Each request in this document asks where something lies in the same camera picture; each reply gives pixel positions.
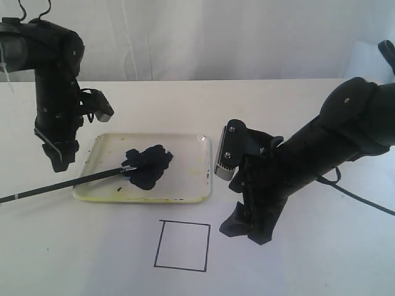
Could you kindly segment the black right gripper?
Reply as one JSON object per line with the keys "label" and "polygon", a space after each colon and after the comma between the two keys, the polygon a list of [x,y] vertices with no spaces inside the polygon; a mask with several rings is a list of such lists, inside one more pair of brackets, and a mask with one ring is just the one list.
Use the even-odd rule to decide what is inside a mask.
{"label": "black right gripper", "polygon": [[258,155],[247,154],[230,183],[243,194],[232,214],[220,225],[227,237],[247,236],[258,245],[272,240],[288,197],[312,181],[306,167],[292,156],[276,136]]}

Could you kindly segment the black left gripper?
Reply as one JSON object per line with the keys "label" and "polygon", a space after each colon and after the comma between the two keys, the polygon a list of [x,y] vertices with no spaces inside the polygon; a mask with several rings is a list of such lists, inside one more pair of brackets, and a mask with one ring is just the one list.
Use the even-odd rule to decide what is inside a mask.
{"label": "black left gripper", "polygon": [[34,73],[35,135],[42,140],[43,151],[54,172],[61,172],[75,162],[79,149],[76,133],[83,121],[78,114],[80,87],[70,73],[57,70],[35,70]]}

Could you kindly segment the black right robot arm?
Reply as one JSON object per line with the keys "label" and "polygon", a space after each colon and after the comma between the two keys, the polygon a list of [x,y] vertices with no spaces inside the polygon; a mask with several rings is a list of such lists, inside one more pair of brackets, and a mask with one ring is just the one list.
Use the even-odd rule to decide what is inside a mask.
{"label": "black right robot arm", "polygon": [[339,85],[289,139],[232,119],[222,130],[215,174],[243,199],[219,230],[266,244],[291,195],[314,181],[336,187],[325,177],[329,171],[385,154],[393,145],[394,85],[361,77]]}

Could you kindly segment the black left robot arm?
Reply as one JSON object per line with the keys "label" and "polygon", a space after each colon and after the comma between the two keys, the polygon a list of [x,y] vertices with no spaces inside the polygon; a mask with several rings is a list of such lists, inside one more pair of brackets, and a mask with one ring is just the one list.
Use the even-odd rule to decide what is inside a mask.
{"label": "black left robot arm", "polygon": [[79,150],[77,130],[83,125],[77,76],[85,46],[79,35],[54,23],[17,18],[1,21],[2,60],[8,72],[33,70],[36,89],[34,133],[53,170],[66,171]]}

